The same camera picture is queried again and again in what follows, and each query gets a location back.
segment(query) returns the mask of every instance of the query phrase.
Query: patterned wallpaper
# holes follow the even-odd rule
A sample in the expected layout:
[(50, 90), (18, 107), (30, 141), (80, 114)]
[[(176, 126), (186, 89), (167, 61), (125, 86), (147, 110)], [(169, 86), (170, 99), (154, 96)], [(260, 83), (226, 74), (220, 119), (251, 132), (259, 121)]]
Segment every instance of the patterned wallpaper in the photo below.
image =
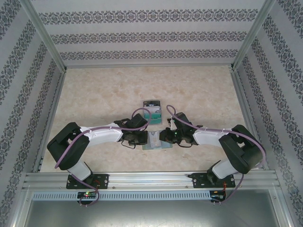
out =
[(67, 66), (232, 63), (264, 0), (33, 0)]
[(303, 7), (275, 2), (238, 68), (267, 161), (303, 226)]
[(33, 170), (61, 73), (18, 0), (0, 0), (0, 227)]

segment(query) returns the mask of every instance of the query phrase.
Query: marble floor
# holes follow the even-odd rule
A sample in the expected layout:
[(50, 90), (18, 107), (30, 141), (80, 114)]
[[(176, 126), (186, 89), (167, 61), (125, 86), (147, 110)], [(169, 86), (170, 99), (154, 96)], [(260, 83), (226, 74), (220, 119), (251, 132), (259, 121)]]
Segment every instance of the marble floor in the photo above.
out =
[[(170, 117), (165, 106), (175, 106), (195, 125), (231, 128), (244, 119), (227, 66), (68, 69), (52, 125), (51, 140), (66, 124), (100, 126), (130, 118), (143, 100), (161, 100), (163, 130)], [(129, 149), (104, 143), (82, 156), (92, 171), (196, 171), (207, 170), (226, 158), (222, 148), (210, 145), (160, 150)], [(41, 172), (60, 172), (45, 151)]]

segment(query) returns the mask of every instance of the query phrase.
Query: beige marble surface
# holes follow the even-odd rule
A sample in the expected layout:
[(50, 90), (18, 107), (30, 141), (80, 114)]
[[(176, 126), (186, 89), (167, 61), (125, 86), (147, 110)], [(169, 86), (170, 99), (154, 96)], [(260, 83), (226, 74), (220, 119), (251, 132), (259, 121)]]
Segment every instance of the beige marble surface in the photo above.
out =
[[(66, 124), (100, 126), (130, 118), (143, 100), (159, 99), (163, 125), (170, 117), (165, 106), (184, 112), (195, 125), (231, 128), (244, 119), (227, 66), (68, 69), (53, 122), (50, 139)], [(186, 171), (207, 170), (226, 156), (210, 145), (170, 149), (128, 149), (120, 143), (104, 143), (86, 149), (82, 159), (92, 171)], [(41, 172), (58, 172), (45, 152)]]

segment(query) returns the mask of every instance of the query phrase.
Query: damask pattern wall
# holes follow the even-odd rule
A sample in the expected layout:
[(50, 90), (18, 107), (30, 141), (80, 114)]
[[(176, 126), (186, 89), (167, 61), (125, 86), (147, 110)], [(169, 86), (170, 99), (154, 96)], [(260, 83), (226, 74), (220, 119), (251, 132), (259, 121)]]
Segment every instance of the damask pattern wall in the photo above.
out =
[(302, 15), (302, 0), (277, 0), (238, 68), (295, 226), (303, 226)]
[(232, 63), (264, 0), (33, 0), (67, 66)]
[(17, 0), (0, 0), (0, 227), (33, 170), (61, 78)]

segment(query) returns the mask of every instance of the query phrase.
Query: gray slotted cable channel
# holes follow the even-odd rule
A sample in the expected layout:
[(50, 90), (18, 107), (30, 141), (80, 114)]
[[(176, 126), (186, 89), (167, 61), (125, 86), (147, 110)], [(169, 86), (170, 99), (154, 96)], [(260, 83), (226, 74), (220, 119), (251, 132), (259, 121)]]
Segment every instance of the gray slotted cable channel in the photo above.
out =
[[(78, 192), (35, 192), (34, 201), (75, 201)], [(100, 201), (210, 200), (209, 191), (100, 192)]]

